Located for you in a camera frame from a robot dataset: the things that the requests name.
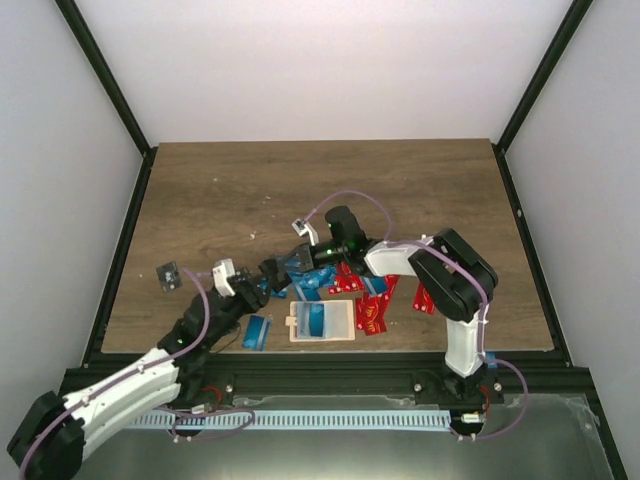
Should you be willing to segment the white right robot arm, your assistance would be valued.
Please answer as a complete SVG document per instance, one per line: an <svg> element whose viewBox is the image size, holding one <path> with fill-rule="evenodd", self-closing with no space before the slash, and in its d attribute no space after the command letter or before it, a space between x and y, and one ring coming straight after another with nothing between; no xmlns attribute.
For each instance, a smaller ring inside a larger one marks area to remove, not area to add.
<svg viewBox="0 0 640 480"><path fill-rule="evenodd" d="M365 278L416 278L446 319L445 393L458 403L471 400L486 370L485 328L498 285L495 270L451 228L418 240L374 239L344 205L327 211L325 221L331 233L325 242L308 216L292 222L296 234L306 239L293 251L299 270L344 263Z"/></svg>

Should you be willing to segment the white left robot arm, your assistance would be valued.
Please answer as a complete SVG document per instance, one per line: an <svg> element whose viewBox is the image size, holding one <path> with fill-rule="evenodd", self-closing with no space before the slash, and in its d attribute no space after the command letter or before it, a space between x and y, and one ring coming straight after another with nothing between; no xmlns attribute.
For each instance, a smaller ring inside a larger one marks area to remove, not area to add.
<svg viewBox="0 0 640 480"><path fill-rule="evenodd" d="M48 391L31 405L7 445L22 479L71 479L97 447L137 417L178 399L196 402L204 392L198 370L238 320L264 308L272 291L291 278L283 263L263 261L260 273L216 263L213 286L200 288L156 347L111 376L79 391Z"/></svg>

